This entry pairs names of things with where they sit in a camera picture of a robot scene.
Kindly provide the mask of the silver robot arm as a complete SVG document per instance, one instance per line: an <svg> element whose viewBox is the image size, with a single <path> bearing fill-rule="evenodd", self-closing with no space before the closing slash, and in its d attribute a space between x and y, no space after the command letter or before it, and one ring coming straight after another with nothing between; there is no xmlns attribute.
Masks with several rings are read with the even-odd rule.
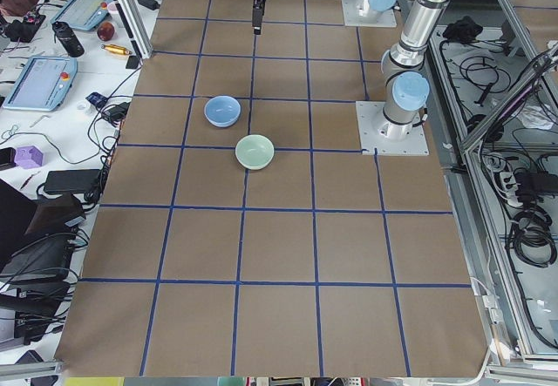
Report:
<svg viewBox="0 0 558 386"><path fill-rule="evenodd" d="M380 137L393 141L406 139L419 109L430 92L426 79L418 72L435 26L449 0L414 0L400 39L382 58L386 100L373 119Z"/></svg>

